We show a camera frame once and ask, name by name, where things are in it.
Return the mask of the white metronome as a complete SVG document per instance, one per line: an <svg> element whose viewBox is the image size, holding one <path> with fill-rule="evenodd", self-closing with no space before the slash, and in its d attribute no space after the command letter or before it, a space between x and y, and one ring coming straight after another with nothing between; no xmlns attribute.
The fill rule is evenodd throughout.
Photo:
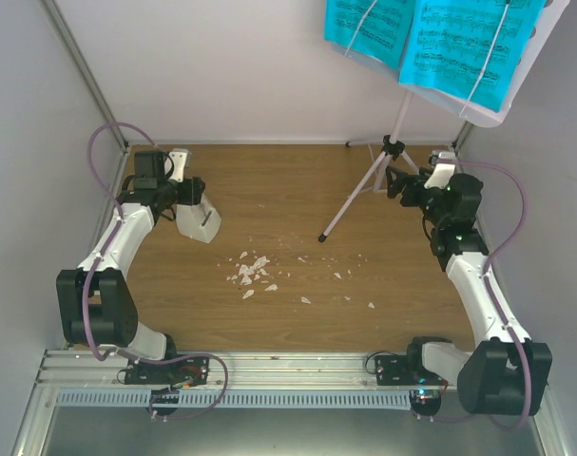
<svg viewBox="0 0 577 456"><path fill-rule="evenodd" d="M178 231L186 238L210 243L221 228L221 215L206 195L199 204L178 204L176 213Z"/></svg>

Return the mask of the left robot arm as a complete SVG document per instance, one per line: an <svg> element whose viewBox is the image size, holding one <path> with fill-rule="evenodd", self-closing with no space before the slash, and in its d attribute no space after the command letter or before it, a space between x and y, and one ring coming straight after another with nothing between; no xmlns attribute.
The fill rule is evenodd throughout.
<svg viewBox="0 0 577 456"><path fill-rule="evenodd" d="M190 151L138 152L134 173L126 178L110 223L93 251L76 268L56 278L61 323L66 341L148 359L147 373L160 384L177 378L179 359L170 354L169 336L140 322L126 283L141 244L160 219L173 221L179 233L209 243L221 218L205 195L199 177L188 178Z"/></svg>

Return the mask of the pink music stand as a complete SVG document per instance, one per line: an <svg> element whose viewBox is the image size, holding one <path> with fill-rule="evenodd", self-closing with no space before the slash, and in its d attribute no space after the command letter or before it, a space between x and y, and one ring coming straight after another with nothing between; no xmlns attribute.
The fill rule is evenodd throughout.
<svg viewBox="0 0 577 456"><path fill-rule="evenodd" d="M362 64L369 65L382 73L390 75L400 86L405 90L403 100L395 118L394 126L390 134L386 135L382 140L382 149L377 156L373 158L373 162L363 178L356 185L355 190L350 194L344 206L348 207L354 201L356 196L361 193L366 183L373 180L373 192L377 193L381 189L381 170L389 163L390 160L397 159L403 154L404 137L401 133L406 114L412 103L414 97L420 97L433 105L441 107L451 114L456 115L464 124L468 126L480 126L484 128L492 128L500 125L507 117L508 112L512 106L516 94L525 82L532 66L539 56L542 48L548 40L550 34L553 32L561 15L565 12L568 3L566 1L543 1L545 3L534 29L527 41L524 53L521 57L516 71L510 83L508 94L498 112L493 112L479 104L465 102L461 99L453 97L445 92L435 89L423 88L416 85L402 85L399 81L399 71L403 62L403 58L408 45L409 36L407 38L406 46L404 47L402 58L398 70L391 70L377 59L368 57L356 51L351 51L347 54L343 53L344 48L338 45L333 47L342 52L347 58L359 61Z"/></svg>

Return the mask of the blue sheet music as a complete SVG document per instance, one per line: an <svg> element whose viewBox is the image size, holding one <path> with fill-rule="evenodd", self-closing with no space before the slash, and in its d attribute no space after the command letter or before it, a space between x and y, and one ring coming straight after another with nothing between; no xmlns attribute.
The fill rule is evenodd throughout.
<svg viewBox="0 0 577 456"><path fill-rule="evenodd" d="M324 39L398 70L414 17L415 1L328 0Z"/></svg>
<svg viewBox="0 0 577 456"><path fill-rule="evenodd" d="M417 1L398 81L498 112L543 1Z"/></svg>

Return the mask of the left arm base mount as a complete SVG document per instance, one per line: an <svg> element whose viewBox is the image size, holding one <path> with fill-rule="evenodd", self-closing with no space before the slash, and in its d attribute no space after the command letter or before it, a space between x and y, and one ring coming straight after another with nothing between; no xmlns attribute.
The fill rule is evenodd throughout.
<svg viewBox="0 0 577 456"><path fill-rule="evenodd" d="M207 356L195 356L163 366L128 361L127 367L119 370L116 380L121 385L150 386L152 390L146 408L168 416L177 409L165 405L177 404L181 390L207 383L209 363Z"/></svg>

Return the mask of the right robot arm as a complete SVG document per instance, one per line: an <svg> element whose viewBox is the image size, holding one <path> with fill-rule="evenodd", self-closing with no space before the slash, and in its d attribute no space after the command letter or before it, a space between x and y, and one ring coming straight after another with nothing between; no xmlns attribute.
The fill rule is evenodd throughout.
<svg viewBox="0 0 577 456"><path fill-rule="evenodd" d="M482 181L447 163L417 174L388 166L386 178L388 197L420 209L432 225L432 253L462 301L475 342L465 353L444 337L418 336L407 348L406 376L419 386L435 377L455 386L469 414L535 415L552 355L517 321L494 276L491 253L475 227Z"/></svg>

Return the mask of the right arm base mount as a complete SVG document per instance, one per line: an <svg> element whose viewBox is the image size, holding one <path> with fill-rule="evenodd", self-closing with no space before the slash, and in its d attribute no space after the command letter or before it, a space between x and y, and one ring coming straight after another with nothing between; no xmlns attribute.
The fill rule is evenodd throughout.
<svg viewBox="0 0 577 456"><path fill-rule="evenodd" d="M402 387L417 420L441 422L438 413L450 383L424 368L413 367L407 354L374 351L363 359L363 369L380 387Z"/></svg>

